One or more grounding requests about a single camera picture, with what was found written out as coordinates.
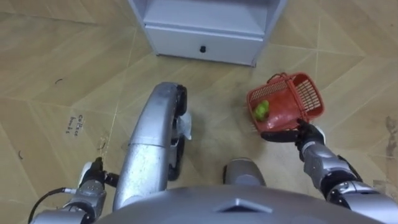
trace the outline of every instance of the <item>cabinet drawer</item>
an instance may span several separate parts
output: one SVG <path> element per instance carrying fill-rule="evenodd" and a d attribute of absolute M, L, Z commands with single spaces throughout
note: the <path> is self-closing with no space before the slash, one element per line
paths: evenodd
<path fill-rule="evenodd" d="M 251 65 L 262 38 L 146 25 L 158 54 Z"/>

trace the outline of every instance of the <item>drawer handle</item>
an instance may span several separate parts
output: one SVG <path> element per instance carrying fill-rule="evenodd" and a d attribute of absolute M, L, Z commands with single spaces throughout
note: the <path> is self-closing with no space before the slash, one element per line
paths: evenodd
<path fill-rule="evenodd" d="M 206 46 L 200 46 L 200 53 L 205 53 L 206 52 Z"/>

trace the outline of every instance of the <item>white cabinet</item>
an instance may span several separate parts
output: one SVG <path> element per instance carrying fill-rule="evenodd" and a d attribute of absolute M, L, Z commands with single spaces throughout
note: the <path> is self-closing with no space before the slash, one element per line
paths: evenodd
<path fill-rule="evenodd" d="M 129 0 L 156 54 L 255 65 L 287 0 Z"/>

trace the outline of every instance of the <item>black cable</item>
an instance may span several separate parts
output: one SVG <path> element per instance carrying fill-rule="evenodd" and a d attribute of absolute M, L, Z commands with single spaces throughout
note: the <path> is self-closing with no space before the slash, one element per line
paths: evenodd
<path fill-rule="evenodd" d="M 47 194 L 43 195 L 33 206 L 32 210 L 30 211 L 29 214 L 29 219 L 27 221 L 27 224 L 30 224 L 33 220 L 33 216 L 35 215 L 36 209 L 37 207 L 40 205 L 40 203 L 42 203 L 42 201 L 44 201 L 44 199 L 46 199 L 48 196 L 51 195 L 55 195 L 55 194 L 59 194 L 59 193 L 64 193 L 65 189 L 67 189 L 66 187 L 61 187 L 52 191 L 47 192 Z"/>

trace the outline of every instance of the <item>basket handle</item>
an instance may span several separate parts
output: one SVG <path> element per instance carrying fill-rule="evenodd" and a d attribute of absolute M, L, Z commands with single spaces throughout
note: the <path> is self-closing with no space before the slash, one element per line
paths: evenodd
<path fill-rule="evenodd" d="M 287 77 L 287 74 L 285 72 L 276 73 L 275 75 L 271 76 L 270 79 L 268 79 L 267 83 L 271 82 L 273 79 L 284 78 L 284 77 Z"/>

